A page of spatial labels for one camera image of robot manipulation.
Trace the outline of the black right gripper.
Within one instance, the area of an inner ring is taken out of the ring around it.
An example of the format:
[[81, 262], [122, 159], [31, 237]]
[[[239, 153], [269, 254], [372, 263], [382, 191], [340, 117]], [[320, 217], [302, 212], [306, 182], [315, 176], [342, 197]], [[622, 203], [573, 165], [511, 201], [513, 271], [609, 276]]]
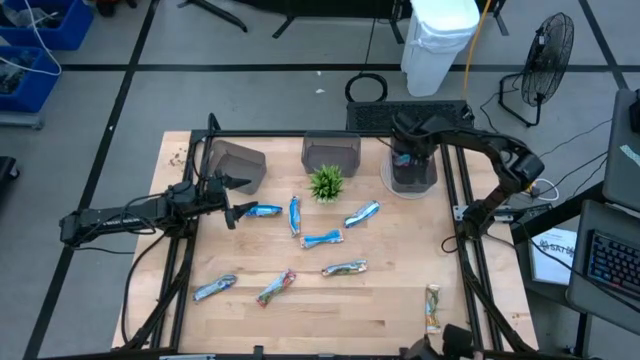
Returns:
[[413, 134], [399, 133], [399, 151], [411, 153], [412, 163], [399, 168], [399, 183], [428, 185], [431, 183], [428, 164], [438, 147], [433, 133], [445, 126], [445, 119], [443, 117], [412, 118], [416, 122]]

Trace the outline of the grey table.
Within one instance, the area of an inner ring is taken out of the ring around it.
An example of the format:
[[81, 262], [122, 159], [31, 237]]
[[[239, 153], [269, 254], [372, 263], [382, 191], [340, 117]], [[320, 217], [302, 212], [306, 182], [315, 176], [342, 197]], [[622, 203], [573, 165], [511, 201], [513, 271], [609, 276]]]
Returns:
[[640, 133], [632, 130], [630, 107], [637, 91], [616, 93], [612, 115], [603, 194], [613, 203], [640, 212]]

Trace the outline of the silver blue granola bar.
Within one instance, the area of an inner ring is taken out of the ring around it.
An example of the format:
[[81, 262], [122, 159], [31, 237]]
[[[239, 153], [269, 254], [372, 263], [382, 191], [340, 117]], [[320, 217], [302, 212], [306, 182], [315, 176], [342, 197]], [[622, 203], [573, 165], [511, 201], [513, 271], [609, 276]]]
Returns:
[[193, 293], [193, 300], [199, 302], [209, 296], [216, 295], [237, 282], [237, 276], [233, 274], [225, 274], [211, 283], [205, 284], [197, 288]]

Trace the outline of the red green granola bar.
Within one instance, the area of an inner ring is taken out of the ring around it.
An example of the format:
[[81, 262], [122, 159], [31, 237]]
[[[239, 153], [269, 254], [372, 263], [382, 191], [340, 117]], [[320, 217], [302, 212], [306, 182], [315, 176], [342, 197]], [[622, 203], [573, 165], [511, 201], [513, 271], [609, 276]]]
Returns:
[[281, 292], [283, 292], [288, 286], [290, 286], [296, 279], [294, 271], [288, 269], [272, 281], [264, 290], [262, 290], [256, 298], [256, 302], [261, 307], [266, 307], [271, 300]]

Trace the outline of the blue orange granola bar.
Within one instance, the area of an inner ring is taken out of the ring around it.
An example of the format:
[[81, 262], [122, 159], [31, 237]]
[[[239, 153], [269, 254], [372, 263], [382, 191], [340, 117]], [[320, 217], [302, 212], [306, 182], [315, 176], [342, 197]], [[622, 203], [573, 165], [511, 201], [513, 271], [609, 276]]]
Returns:
[[258, 204], [249, 209], [246, 213], [246, 217], [273, 217], [281, 214], [283, 208], [277, 205], [270, 204]]
[[293, 196], [289, 204], [289, 226], [291, 236], [293, 238], [300, 235], [301, 232], [301, 215], [300, 215], [300, 199]]

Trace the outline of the white printed paper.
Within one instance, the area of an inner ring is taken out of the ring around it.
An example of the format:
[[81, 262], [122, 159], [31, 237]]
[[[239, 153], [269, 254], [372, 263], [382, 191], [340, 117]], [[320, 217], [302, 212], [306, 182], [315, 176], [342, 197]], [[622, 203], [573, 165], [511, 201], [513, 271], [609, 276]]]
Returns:
[[554, 285], [569, 285], [577, 233], [552, 228], [530, 241], [532, 280]]

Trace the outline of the green plant in white pot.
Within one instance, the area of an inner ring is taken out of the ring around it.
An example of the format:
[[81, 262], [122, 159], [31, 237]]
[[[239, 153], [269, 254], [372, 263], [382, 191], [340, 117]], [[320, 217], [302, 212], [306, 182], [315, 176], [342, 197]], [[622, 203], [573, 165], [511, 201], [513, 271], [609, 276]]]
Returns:
[[318, 203], [332, 203], [343, 191], [344, 177], [337, 165], [322, 165], [311, 176], [311, 194]]

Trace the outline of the black perforated case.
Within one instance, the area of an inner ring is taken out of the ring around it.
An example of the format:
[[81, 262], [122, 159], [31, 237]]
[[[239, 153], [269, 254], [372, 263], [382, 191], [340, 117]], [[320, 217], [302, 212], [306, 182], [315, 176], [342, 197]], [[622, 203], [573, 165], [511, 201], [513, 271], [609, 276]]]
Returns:
[[474, 127], [475, 116], [462, 100], [351, 102], [347, 105], [349, 131], [383, 132], [391, 128], [392, 116], [404, 113], [410, 118], [428, 119], [433, 115], [459, 126]]

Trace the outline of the grey cart base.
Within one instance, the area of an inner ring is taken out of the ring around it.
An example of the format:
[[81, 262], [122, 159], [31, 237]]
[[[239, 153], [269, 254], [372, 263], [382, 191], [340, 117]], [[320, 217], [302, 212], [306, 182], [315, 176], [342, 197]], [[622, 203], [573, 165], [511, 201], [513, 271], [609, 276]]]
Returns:
[[38, 113], [0, 111], [0, 126], [40, 130], [44, 127], [44, 119]]

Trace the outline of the blue white granola bar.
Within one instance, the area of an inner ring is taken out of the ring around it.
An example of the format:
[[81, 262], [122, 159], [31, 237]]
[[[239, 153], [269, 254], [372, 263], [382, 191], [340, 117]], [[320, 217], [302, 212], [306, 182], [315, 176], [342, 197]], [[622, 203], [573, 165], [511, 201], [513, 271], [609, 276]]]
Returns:
[[303, 249], [310, 249], [320, 244], [336, 244], [344, 241], [342, 232], [334, 229], [323, 235], [304, 235], [300, 239], [300, 245]]
[[347, 217], [344, 220], [345, 228], [352, 228], [354, 226], [359, 225], [360, 223], [368, 220], [373, 215], [375, 215], [380, 209], [380, 204], [376, 200], [369, 201], [361, 208], [359, 208], [355, 213], [351, 216]]

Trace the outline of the black floor fan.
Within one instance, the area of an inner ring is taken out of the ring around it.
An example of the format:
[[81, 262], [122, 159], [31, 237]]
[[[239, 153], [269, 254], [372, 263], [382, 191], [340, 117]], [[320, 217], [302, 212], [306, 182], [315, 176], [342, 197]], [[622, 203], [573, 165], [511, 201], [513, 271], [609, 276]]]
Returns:
[[[499, 82], [498, 105], [527, 128], [540, 123], [542, 105], [553, 97], [567, 70], [574, 45], [574, 23], [570, 16], [558, 12], [549, 16], [535, 31], [524, 68], [504, 76]], [[529, 122], [504, 103], [504, 85], [509, 79], [521, 79], [522, 100], [536, 109]]]

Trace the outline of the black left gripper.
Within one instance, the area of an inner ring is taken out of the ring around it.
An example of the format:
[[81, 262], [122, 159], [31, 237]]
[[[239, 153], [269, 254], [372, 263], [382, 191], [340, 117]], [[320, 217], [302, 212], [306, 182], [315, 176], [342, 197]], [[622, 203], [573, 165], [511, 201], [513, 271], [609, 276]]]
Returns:
[[221, 170], [215, 170], [211, 176], [203, 181], [202, 193], [204, 202], [210, 211], [221, 211], [224, 213], [225, 223], [229, 230], [236, 228], [236, 223], [253, 207], [257, 202], [249, 202], [242, 205], [229, 203], [226, 188], [234, 190], [251, 183], [250, 179], [234, 178], [224, 174]]

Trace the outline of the silver mounting plate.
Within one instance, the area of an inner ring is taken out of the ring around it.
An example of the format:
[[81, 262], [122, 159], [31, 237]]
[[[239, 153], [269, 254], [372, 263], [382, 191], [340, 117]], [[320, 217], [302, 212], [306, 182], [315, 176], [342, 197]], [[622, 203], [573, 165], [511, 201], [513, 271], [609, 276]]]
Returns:
[[[452, 210], [455, 220], [461, 221], [464, 212], [467, 210], [467, 206], [455, 205], [452, 207]], [[497, 222], [508, 223], [514, 220], [515, 215], [516, 211], [510, 206], [500, 206], [493, 212], [492, 219]]]

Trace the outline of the white trash can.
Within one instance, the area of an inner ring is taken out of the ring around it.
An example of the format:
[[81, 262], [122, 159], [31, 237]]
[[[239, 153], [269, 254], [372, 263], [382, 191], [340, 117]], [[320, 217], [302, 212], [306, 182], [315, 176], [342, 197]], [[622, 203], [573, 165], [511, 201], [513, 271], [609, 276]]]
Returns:
[[410, 0], [410, 5], [401, 71], [411, 96], [432, 96], [474, 36], [480, 13], [474, 0]]

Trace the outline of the black desk support beam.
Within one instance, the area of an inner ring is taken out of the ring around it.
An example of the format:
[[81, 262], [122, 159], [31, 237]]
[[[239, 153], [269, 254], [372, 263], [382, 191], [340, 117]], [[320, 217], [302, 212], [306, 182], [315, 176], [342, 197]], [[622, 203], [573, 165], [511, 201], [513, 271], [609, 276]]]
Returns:
[[526, 242], [529, 237], [533, 238], [556, 225], [579, 216], [582, 209], [582, 203], [584, 201], [592, 200], [597, 203], [605, 203], [606, 198], [603, 195], [603, 186], [604, 182], [601, 181], [589, 189], [582, 191], [575, 197], [564, 201], [559, 206], [520, 224], [512, 231], [514, 244], [520, 245], [521, 243]]

